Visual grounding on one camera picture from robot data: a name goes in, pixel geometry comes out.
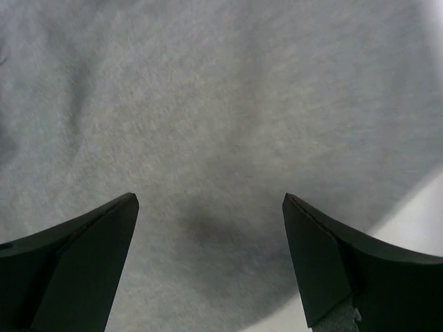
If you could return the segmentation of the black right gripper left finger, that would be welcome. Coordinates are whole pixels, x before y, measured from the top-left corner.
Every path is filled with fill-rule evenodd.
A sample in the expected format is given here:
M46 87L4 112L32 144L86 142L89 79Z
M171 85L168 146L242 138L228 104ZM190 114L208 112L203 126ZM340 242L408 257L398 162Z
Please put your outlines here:
M126 193L1 244L1 330L104 331L138 211Z

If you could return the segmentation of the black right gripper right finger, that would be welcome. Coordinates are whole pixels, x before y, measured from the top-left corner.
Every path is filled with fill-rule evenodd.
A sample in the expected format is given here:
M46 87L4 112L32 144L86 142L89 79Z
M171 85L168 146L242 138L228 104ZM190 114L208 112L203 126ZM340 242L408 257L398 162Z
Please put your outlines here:
M284 226L313 331L441 331L442 258L378 240L286 194Z

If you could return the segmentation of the grey t-shirt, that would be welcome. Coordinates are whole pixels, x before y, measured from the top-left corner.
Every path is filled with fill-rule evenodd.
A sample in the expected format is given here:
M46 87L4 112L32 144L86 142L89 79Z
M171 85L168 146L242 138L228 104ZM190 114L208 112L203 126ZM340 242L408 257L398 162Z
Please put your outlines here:
M441 167L441 1L1 2L1 240L135 193L108 331L299 330L284 195L365 231Z

